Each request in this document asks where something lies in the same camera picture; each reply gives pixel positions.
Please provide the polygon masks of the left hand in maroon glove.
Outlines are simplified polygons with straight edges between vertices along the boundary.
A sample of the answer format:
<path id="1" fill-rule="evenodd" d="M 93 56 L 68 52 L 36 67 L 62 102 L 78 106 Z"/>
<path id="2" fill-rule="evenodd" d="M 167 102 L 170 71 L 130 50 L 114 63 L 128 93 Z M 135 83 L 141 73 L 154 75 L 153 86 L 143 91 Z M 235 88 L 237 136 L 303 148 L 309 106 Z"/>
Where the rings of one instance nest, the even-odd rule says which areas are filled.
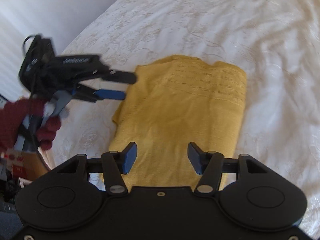
<path id="1" fill-rule="evenodd" d="M 28 115 L 43 117 L 53 105 L 44 99 L 21 99 L 7 102 L 1 109 L 1 152 L 14 148 L 18 137 L 18 129 Z M 52 148 L 57 131 L 61 128 L 59 116 L 51 117 L 40 127 L 35 137 L 40 148 L 47 151 Z"/>

